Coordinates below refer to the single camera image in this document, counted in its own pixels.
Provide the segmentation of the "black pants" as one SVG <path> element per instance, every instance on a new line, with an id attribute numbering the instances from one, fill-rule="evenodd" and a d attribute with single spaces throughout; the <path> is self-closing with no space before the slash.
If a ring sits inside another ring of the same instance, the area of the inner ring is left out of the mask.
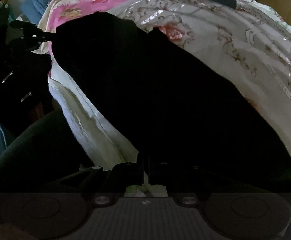
<path id="1" fill-rule="evenodd" d="M 148 168 L 265 177 L 291 165 L 278 134 L 233 83 L 158 28 L 96 12 L 58 26 L 52 53 Z"/>

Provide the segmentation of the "floral satin bedspread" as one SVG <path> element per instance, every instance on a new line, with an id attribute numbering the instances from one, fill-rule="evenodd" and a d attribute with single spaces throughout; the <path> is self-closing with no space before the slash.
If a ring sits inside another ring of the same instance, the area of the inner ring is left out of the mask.
<path id="1" fill-rule="evenodd" d="M 291 31 L 265 6 L 240 0 L 235 9 L 209 0 L 127 0 L 108 12 L 144 31 L 160 27 L 178 46 L 229 79 L 252 102 L 291 156 Z M 49 90 L 86 154 L 109 170 L 136 160 L 136 149 L 53 61 Z"/>

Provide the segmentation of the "black phone on bed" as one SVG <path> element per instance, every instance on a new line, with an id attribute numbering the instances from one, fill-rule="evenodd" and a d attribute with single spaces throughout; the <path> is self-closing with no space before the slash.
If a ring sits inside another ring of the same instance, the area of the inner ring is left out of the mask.
<path id="1" fill-rule="evenodd" d="M 237 7 L 237 1 L 236 0 L 209 0 L 209 1 L 213 1 L 216 2 L 220 5 L 224 5 L 226 7 L 229 7 L 231 9 L 236 9 Z"/>

